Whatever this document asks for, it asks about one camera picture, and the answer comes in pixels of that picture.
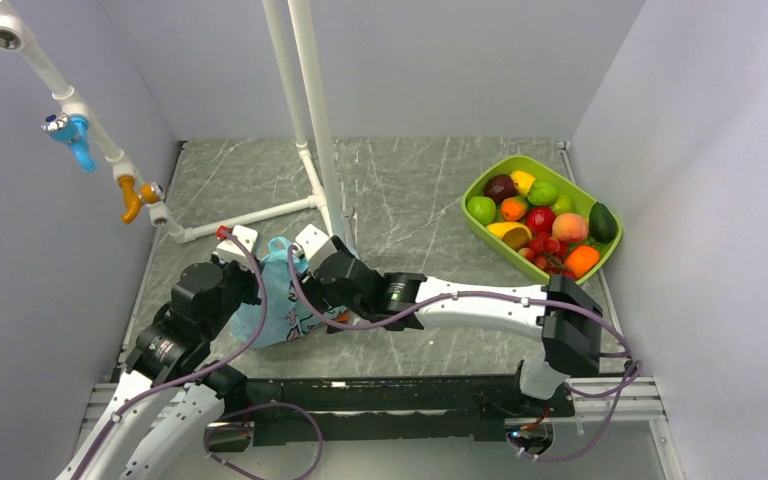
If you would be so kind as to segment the light blue plastic bag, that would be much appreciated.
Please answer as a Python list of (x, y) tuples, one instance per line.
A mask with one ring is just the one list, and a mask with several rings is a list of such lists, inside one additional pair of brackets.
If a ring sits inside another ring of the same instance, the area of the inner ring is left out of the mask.
[[(268, 297), (267, 317), (260, 334), (250, 346), (255, 349), (296, 340), (324, 325), (319, 317), (298, 300), (291, 283), (287, 257), (290, 241), (284, 237), (274, 237), (267, 245), (268, 254), (261, 260), (261, 273)], [(307, 273), (308, 263), (299, 255), (297, 252), (294, 256), (294, 266), (299, 274)], [(260, 325), (261, 311), (260, 306), (242, 305), (229, 322), (232, 337), (247, 343)], [(347, 309), (336, 307), (319, 311), (333, 320)]]

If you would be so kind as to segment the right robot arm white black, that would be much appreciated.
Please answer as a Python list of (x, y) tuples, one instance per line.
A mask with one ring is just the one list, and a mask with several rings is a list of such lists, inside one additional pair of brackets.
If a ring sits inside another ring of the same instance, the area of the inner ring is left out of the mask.
[(546, 285), (470, 285), (420, 273), (381, 274), (334, 237), (298, 236), (294, 244), (308, 263), (301, 299), (314, 308), (348, 309), (362, 318), (360, 330), (458, 327), (540, 342), (542, 355), (523, 361), (510, 391), (524, 415), (538, 413), (567, 379), (599, 371), (602, 309), (566, 276), (553, 275)]

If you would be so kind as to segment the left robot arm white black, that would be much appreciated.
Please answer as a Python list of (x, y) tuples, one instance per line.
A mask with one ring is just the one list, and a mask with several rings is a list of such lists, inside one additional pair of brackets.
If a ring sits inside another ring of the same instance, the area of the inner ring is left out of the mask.
[(109, 403), (60, 473), (62, 479), (150, 479), (187, 441), (247, 406), (247, 377), (211, 344), (240, 306), (259, 307), (257, 260), (213, 256), (184, 269), (143, 329)]

